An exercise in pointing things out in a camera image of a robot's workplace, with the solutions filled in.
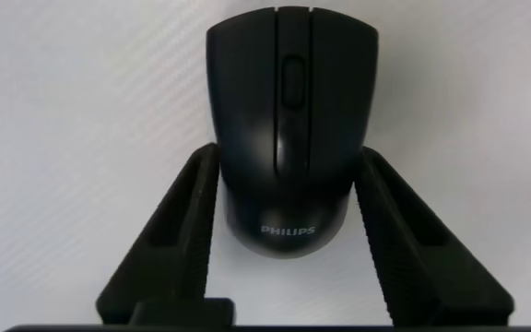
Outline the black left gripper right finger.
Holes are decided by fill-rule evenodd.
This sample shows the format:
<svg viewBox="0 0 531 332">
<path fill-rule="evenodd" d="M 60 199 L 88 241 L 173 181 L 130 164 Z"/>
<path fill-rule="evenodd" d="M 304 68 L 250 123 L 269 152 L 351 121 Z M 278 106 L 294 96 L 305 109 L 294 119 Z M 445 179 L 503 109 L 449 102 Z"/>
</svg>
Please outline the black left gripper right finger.
<svg viewBox="0 0 531 332">
<path fill-rule="evenodd" d="M 354 184 L 394 326 L 505 326 L 513 297 L 377 151 Z"/>
</svg>

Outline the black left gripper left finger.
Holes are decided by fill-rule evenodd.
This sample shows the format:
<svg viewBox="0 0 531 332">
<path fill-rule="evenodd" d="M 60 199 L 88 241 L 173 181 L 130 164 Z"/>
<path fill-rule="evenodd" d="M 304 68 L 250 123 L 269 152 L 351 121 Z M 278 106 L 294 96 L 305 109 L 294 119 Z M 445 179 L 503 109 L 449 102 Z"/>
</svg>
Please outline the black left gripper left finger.
<svg viewBox="0 0 531 332">
<path fill-rule="evenodd" d="M 218 146 L 191 154 L 96 301 L 105 325 L 146 300 L 202 300 L 218 188 Z"/>
</svg>

